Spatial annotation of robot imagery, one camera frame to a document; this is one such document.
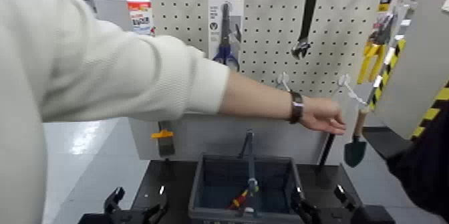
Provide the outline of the person's bare hand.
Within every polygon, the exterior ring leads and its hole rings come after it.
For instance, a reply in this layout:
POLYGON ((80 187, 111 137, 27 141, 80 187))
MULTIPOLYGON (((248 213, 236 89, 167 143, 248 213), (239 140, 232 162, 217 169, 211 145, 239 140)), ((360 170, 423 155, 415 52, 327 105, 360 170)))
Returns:
POLYGON ((303 113, 299 121, 310 130, 343 135, 346 123, 343 121, 341 107, 330 98, 303 97, 303 113))

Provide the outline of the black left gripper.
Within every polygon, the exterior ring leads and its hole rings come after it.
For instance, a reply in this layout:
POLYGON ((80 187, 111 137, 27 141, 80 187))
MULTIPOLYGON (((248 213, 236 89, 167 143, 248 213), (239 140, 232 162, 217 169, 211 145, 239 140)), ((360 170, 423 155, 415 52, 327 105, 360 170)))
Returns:
POLYGON ((151 209, 121 210, 119 202, 124 195, 124 188, 117 187, 104 201, 104 213, 83 214, 78 224, 159 224, 169 210, 168 202, 159 203, 151 209))

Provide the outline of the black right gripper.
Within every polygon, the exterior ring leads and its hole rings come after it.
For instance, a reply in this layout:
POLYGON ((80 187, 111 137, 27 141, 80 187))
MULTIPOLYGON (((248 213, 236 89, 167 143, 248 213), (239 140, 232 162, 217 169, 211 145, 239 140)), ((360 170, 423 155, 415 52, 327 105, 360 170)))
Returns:
POLYGON ((303 195, 300 187, 291 193, 291 208, 305 224, 395 224, 396 221, 381 205, 361 205, 340 184, 333 193, 341 203, 338 208, 319 210, 303 195))

